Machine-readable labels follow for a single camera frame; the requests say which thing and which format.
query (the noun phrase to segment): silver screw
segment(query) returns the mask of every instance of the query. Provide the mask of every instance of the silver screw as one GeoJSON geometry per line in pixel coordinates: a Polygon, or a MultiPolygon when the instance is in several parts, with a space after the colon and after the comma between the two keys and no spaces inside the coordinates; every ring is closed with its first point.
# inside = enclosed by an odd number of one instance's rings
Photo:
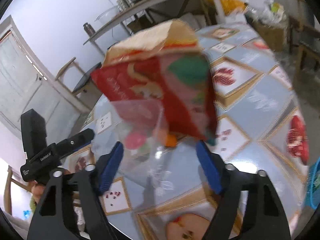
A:
{"type": "Polygon", "coordinates": [[[96,168],[93,164],[89,164],[88,166],[85,167],[86,171],[93,171],[96,168]]]}
{"type": "Polygon", "coordinates": [[[54,173],[53,173],[53,176],[54,177],[60,177],[62,175],[62,171],[55,171],[54,173]]]}
{"type": "Polygon", "coordinates": [[[236,169],[235,166],[233,166],[231,163],[226,164],[226,169],[228,171],[234,171],[236,169]]]}
{"type": "Polygon", "coordinates": [[[259,175],[260,177],[266,177],[266,176],[267,176],[267,173],[266,173],[264,170],[259,170],[259,171],[258,171],[258,175],[259,175]]]}

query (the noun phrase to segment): white door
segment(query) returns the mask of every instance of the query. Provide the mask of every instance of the white door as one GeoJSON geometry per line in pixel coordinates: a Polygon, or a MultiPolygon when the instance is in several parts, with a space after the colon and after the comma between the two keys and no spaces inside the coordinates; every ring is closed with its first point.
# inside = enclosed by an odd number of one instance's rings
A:
{"type": "Polygon", "coordinates": [[[0,41],[0,114],[21,130],[20,116],[32,108],[46,121],[48,144],[67,138],[80,116],[38,73],[9,32],[0,41]]]}

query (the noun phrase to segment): patterned tablecloth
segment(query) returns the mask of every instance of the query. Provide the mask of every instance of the patterned tablecloth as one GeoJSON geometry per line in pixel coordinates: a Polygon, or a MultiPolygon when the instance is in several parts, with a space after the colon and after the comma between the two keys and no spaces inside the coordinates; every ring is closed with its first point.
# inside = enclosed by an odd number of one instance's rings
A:
{"type": "MultiPolygon", "coordinates": [[[[293,231],[305,196],[308,149],[292,85],[272,51],[250,26],[215,25],[196,34],[211,62],[217,91],[218,139],[210,150],[241,171],[267,171],[293,231]]],[[[119,122],[110,102],[102,96],[84,127],[97,133],[91,147],[92,162],[113,147],[117,139],[114,127],[119,122]],[[98,131],[97,122],[105,122],[108,128],[98,131]]],[[[195,141],[183,138],[164,158],[153,178],[160,185],[157,189],[143,161],[136,171],[117,173],[111,190],[103,197],[108,220],[134,240],[200,239],[218,200],[209,196],[195,141]]],[[[70,163],[67,160],[65,167],[73,169],[70,163]]],[[[239,232],[245,203],[243,192],[233,236],[239,232]]]]}

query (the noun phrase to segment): floor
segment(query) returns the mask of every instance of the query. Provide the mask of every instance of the floor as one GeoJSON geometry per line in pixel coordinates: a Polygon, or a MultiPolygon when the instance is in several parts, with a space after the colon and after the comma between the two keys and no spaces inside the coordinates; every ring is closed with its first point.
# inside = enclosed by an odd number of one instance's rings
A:
{"type": "MultiPolygon", "coordinates": [[[[297,48],[293,49],[292,54],[288,49],[276,53],[276,58],[281,62],[282,67],[287,72],[293,82],[297,48]]],[[[298,81],[294,84],[294,90],[298,95],[300,108],[306,123],[306,130],[309,140],[309,162],[313,165],[320,156],[320,71],[313,70],[315,62],[306,58],[304,69],[299,75],[298,81]]],[[[297,236],[310,220],[314,210],[305,207],[300,216],[297,228],[293,233],[293,238],[297,236]]]]}

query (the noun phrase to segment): blue basket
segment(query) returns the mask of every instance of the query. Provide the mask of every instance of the blue basket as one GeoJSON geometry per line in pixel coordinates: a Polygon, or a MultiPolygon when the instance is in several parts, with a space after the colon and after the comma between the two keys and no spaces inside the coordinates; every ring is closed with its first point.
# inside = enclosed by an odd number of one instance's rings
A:
{"type": "Polygon", "coordinates": [[[314,210],[320,203],[320,158],[309,169],[305,205],[314,210]]]}

